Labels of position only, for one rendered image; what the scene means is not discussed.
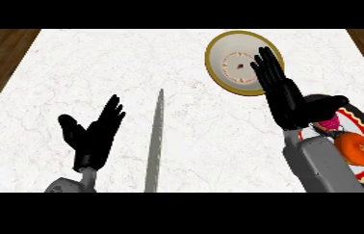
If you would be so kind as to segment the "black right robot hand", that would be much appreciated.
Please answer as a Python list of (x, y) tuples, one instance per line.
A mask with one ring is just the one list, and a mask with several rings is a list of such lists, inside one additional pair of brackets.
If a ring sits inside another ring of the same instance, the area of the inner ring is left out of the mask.
[(312, 122), (333, 118), (337, 109), (348, 104), (348, 98), (334, 95), (306, 101), (268, 47), (259, 48), (250, 67), (262, 86), (273, 119), (283, 130), (304, 129)]

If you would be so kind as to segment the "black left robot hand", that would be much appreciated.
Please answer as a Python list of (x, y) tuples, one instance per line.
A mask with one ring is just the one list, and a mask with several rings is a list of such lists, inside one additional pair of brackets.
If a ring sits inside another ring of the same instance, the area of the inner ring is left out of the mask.
[(75, 151), (72, 169), (77, 172), (85, 168), (99, 170), (103, 167), (124, 117), (125, 112), (116, 95), (110, 96), (102, 114), (88, 128), (81, 126), (72, 116), (59, 116), (62, 137)]

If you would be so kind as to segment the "orange squash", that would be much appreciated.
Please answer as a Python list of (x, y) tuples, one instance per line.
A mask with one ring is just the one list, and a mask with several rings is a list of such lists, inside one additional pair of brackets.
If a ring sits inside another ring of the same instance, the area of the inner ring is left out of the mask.
[(364, 166), (364, 136), (351, 132), (343, 133), (334, 138), (334, 146), (345, 161), (354, 166)]

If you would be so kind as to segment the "magenta vegetable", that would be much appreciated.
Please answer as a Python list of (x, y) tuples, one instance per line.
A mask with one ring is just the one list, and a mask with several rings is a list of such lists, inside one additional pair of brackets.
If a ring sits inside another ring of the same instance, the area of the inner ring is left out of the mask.
[(315, 125), (326, 132), (337, 131), (340, 126), (339, 116), (333, 116), (329, 120), (318, 121)]

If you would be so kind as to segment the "thin grey upright panel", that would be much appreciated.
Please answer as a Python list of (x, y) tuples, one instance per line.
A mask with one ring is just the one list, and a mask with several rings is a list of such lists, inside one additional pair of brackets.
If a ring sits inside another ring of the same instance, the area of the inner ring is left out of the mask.
[(144, 176), (144, 191), (147, 193), (155, 193), (158, 189), (162, 133), (164, 133), (164, 91), (159, 91), (153, 124), (152, 124), (152, 132), (150, 132), (150, 144), (149, 144), (146, 176)]

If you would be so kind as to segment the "white bowl with gold rim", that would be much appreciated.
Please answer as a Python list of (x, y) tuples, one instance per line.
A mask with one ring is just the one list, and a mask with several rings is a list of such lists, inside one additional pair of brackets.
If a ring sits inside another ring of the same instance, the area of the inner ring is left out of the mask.
[(268, 47), (280, 65), (283, 57), (276, 45), (259, 34), (249, 31), (221, 33), (209, 42), (205, 50), (205, 66), (217, 84), (230, 92), (245, 96), (264, 94), (250, 62), (259, 48)]

